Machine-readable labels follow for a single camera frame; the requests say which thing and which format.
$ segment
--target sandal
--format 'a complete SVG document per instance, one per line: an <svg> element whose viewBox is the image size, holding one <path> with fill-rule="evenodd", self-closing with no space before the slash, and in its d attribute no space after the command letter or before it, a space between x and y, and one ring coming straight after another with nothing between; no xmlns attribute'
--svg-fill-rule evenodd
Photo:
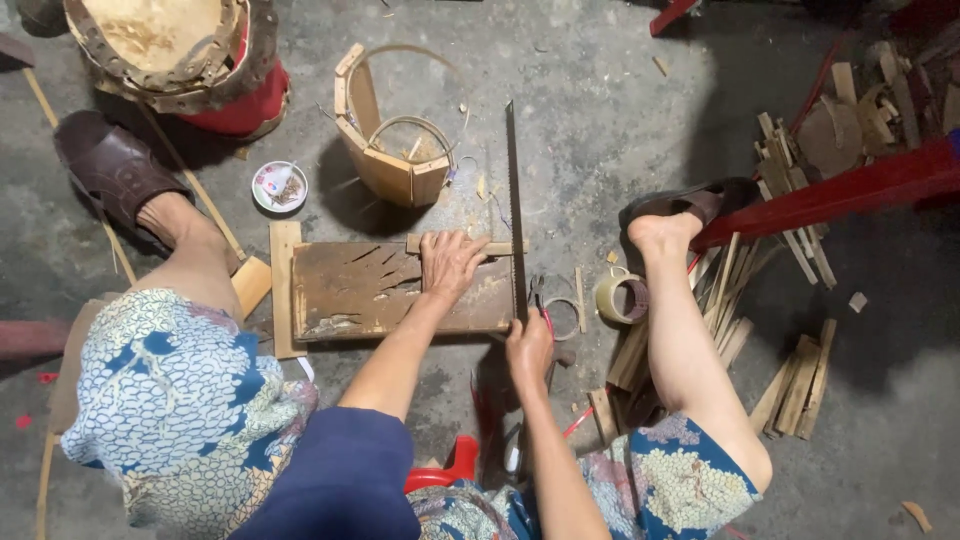
<svg viewBox="0 0 960 540"><path fill-rule="evenodd" d="M54 131L60 161L74 185L121 226L169 254L170 248L136 224L148 201L174 191L196 204L193 192L163 167L142 140L113 125L96 110L69 114Z"/></svg>
<svg viewBox="0 0 960 540"><path fill-rule="evenodd" d="M620 227L626 231L641 215L669 216L683 212L695 215L705 227L716 217L748 207L759 196L759 186L749 178L727 178L689 189L641 195L620 211Z"/></svg>

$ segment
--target gray floor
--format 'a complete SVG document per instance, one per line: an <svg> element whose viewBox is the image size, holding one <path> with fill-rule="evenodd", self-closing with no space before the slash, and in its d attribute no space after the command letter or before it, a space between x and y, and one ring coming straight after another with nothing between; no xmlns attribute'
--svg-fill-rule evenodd
<svg viewBox="0 0 960 540"><path fill-rule="evenodd" d="M572 280L575 265L585 268L591 290L607 272L608 251L624 258L616 212L633 196L751 174L756 114L767 110L789 121L837 35L795 8L749 4L716 4L685 28L689 38L658 40L646 31L656 10L617 1L393 0L391 10L374 0L279 4L280 56L295 89L279 129L242 161L224 158L226 145L212 137L167 123L248 253L269 259L268 219L253 208L247 188L267 160L297 160L311 178L309 200L296 216L306 240L400 238L408 227L454 226L506 239L496 205L480 201L475 189L483 174L488 190L507 191L502 110L515 99L523 224L533 244L527 261L556 276L548 287L561 295L572 295L561 278ZM0 31L21 35L10 18L13 11L0 16ZM88 88L72 37L25 39L35 47L36 74L57 115L99 105L156 144L129 108ZM333 66L356 41L428 47L457 63L468 80L471 118L456 155L474 157L478 170L459 175L419 220L380 204L357 211L372 202L370 194L348 182L352 173L335 127L314 105L332 105ZM653 56L669 64L669 77ZM397 104L416 104L427 91L416 84L392 90ZM69 320L87 298L126 284L113 272L103 229L67 182L23 75L0 74L0 96L6 203L0 318ZM954 397L960 289L950 285L960 262L956 217L948 210L893 210L846 218L832 225L825 242L840 282L835 290L809 286L789 255L751 285L741 310L757 332L732 368L748 409L802 331L815 334L828 315L839 319L839 329L813 440L768 443L773 485L765 502L736 520L737 528L754 538L917 538L919 529L899 510L904 500L920 503L937 529L960 523L960 469L949 465L960 444L953 429L960 413ZM159 261L129 246L126 252L138 275ZM856 290L870 299L860 315L846 307ZM269 302L252 320L267 316ZM585 392L602 385L614 348L617 329L592 312L588 324L589 332L570 342L580 361L555 381L554 408L564 426L578 416L570 405L583 410ZM427 354L408 421L419 462L442 458L455 434L475 431L468 373L490 348L450 343ZM342 346L310 355L325 402L337 399L368 355ZM13 375L5 368L0 380L3 538L33 536L49 391L36 382L36 371L57 367L51 361ZM296 368L288 375L301 377ZM34 423L18 430L13 420L24 413ZM596 448L593 423L570 441L580 452ZM59 454L49 508L51 539L152 536L124 526L116 488Z"/></svg>

